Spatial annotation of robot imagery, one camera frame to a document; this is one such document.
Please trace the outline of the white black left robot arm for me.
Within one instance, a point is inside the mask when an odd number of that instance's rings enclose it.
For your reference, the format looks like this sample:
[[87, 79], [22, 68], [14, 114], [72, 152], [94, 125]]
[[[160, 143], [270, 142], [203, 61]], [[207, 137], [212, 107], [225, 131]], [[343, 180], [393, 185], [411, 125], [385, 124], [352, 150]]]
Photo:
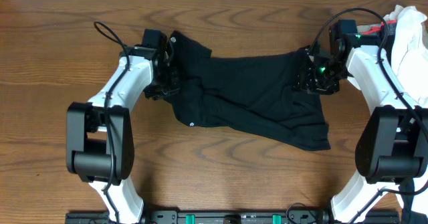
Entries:
[[68, 213], [66, 223], [145, 223], [144, 201], [130, 173], [134, 142], [130, 112], [147, 87], [173, 76], [174, 50], [136, 45], [124, 48], [108, 83], [86, 103], [73, 102], [66, 116], [66, 166], [101, 196], [104, 213]]

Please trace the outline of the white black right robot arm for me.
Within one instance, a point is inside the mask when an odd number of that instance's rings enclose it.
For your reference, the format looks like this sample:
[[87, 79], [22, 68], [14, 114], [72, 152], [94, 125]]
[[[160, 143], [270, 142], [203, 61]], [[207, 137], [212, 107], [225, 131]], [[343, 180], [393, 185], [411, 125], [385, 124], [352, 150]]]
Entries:
[[404, 223], [427, 222], [427, 109], [394, 76], [390, 38], [386, 33], [333, 33], [329, 52], [316, 41], [304, 48], [297, 90], [331, 95], [340, 80], [352, 77], [370, 110], [356, 145], [356, 172], [317, 223], [362, 223], [388, 193], [401, 198]]

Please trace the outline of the black t-shirt white logo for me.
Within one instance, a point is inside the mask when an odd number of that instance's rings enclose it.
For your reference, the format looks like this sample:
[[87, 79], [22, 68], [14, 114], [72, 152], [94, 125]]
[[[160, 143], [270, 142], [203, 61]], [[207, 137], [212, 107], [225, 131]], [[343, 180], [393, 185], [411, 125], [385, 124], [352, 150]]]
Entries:
[[280, 55], [214, 58], [179, 31], [173, 62], [178, 94], [166, 98], [176, 119], [190, 127], [222, 127], [259, 135], [307, 151], [329, 150], [329, 125], [320, 97], [295, 91], [306, 48]]

